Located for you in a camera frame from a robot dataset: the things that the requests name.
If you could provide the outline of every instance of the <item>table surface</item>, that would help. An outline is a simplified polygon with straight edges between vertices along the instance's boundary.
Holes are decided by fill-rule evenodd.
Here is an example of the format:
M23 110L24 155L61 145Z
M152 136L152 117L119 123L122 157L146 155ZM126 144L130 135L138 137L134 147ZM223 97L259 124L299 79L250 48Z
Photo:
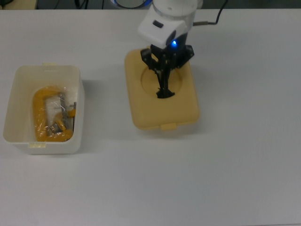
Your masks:
M22 65L75 65L86 93L77 154L26 155L0 137L1 224L300 224L301 10L225 10L194 27L202 116L170 132L131 119L123 63L148 45L136 32L145 13L0 13L0 130Z

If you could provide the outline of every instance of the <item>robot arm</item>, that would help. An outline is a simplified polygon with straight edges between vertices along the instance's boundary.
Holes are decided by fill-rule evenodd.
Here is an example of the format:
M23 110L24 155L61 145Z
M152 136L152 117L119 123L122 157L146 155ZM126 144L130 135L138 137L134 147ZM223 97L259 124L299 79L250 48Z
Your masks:
M153 0L138 33L151 45L165 49L191 29L195 12L202 5L203 0Z

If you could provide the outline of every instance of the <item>black cable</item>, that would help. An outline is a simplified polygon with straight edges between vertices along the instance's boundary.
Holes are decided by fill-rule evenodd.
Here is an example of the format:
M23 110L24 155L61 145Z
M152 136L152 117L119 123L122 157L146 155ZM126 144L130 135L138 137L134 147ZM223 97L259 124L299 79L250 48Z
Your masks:
M83 5L86 3L86 0L83 1L83 3L80 5L79 9L83 8Z
M79 7L80 7L79 0L74 0L74 3L75 3L76 8L79 9Z
M60 3L60 0L57 1L56 5L53 9L56 9L59 3Z
M86 0L85 9L88 8L89 0Z
M222 13L222 10L225 8L226 4L229 0L225 0L224 4L222 5L220 11L218 12L217 18L215 22L208 22L208 21L200 21L200 22L194 22L193 26L201 26L201 25L217 25L218 20L220 19L220 15Z

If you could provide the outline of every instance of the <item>blue led light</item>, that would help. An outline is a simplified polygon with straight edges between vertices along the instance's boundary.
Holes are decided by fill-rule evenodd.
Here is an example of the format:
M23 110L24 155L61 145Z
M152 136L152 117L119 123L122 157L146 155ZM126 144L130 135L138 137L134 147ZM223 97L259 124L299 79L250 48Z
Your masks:
M172 43L171 43L171 45L172 45L172 47L177 47L177 42L176 41L173 41Z

